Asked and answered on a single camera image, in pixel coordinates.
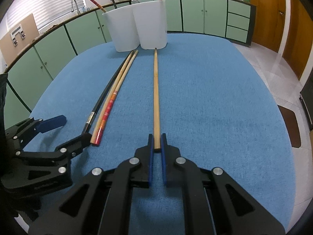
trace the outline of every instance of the cutting board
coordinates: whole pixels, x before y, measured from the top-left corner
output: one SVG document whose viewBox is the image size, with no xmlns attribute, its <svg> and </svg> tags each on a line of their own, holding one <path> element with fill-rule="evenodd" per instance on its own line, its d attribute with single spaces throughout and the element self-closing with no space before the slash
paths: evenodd
<svg viewBox="0 0 313 235">
<path fill-rule="evenodd" d="M 11 39 L 11 32 L 13 32 L 20 24 L 25 33 L 25 38 L 22 39 L 19 33 L 15 35 L 18 43 L 16 46 L 14 46 Z M 38 36 L 39 32 L 33 14 L 28 15 L 14 27 L 12 27 L 9 32 L 0 40 L 0 50 L 7 66 L 9 66 L 15 60 L 15 58 Z"/>
</svg>

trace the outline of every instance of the blue tablecloth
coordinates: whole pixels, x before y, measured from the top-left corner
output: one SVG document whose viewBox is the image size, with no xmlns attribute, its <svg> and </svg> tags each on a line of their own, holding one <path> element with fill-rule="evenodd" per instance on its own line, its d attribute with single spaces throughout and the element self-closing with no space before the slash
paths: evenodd
<svg viewBox="0 0 313 235">
<path fill-rule="evenodd" d="M 138 49 L 100 147 L 72 160 L 74 183 L 94 167 L 115 168 L 153 133 L 154 51 Z M 106 43 L 69 62 L 31 114 L 63 114 L 67 124 L 37 135 L 25 150 L 53 151 L 78 136 L 127 54 Z M 249 62 L 229 41 L 197 34 L 169 34 L 158 61 L 161 133 L 168 143 L 199 167 L 222 167 L 286 228 L 295 198 L 291 144 L 272 95 Z M 43 197 L 42 211 L 65 192 Z M 152 188 L 134 190 L 129 234 L 184 234 L 183 224 L 181 192 L 163 186 L 156 154 Z"/>
</svg>

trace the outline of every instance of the white blinds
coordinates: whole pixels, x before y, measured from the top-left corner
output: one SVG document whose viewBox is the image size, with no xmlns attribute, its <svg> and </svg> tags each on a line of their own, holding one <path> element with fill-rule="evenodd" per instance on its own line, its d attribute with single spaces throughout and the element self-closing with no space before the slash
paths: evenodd
<svg viewBox="0 0 313 235">
<path fill-rule="evenodd" d="M 84 6 L 83 0 L 76 0 L 78 7 Z M 71 0 L 14 0 L 7 11 L 8 29 L 33 13 L 37 28 L 40 29 L 53 20 L 71 11 Z"/>
</svg>

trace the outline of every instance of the metal bolt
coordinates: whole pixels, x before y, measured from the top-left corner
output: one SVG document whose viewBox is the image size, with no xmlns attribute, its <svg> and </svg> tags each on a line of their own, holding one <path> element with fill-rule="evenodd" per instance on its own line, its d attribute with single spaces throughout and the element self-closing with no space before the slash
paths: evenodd
<svg viewBox="0 0 313 235">
<path fill-rule="evenodd" d="M 101 172 L 102 172 L 102 169 L 100 169 L 100 168 L 94 168 L 94 169 L 91 171 L 91 173 L 92 173 L 93 175 L 95 175 L 95 176 L 100 175 Z"/>
<path fill-rule="evenodd" d="M 65 173 L 65 172 L 66 172 L 66 168 L 65 168 L 65 167 L 60 167 L 60 168 L 58 169 L 58 171 L 59 171 L 60 173 Z"/>
<path fill-rule="evenodd" d="M 177 162 L 178 164 L 184 164 L 184 163 L 186 162 L 186 159 L 183 158 L 183 157 L 177 157 L 177 158 L 176 158 L 176 162 Z"/>
<path fill-rule="evenodd" d="M 215 175 L 222 175 L 223 174 L 223 170 L 221 168 L 219 168 L 219 167 L 216 167 L 216 168 L 213 169 L 213 173 Z"/>
<path fill-rule="evenodd" d="M 135 164 L 139 163 L 139 159 L 137 157 L 132 157 L 129 159 L 129 162 L 130 162 L 130 164 L 135 165 Z"/>
</svg>

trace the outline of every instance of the white container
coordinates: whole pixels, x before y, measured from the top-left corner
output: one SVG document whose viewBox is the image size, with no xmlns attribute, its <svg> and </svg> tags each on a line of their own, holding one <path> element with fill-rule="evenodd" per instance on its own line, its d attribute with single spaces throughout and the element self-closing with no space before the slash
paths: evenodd
<svg viewBox="0 0 313 235">
<path fill-rule="evenodd" d="M 167 44 L 165 1 L 133 4 L 133 13 L 143 49 L 161 49 Z"/>
<path fill-rule="evenodd" d="M 103 13 L 117 52 L 131 51 L 140 44 L 132 5 Z"/>
</svg>

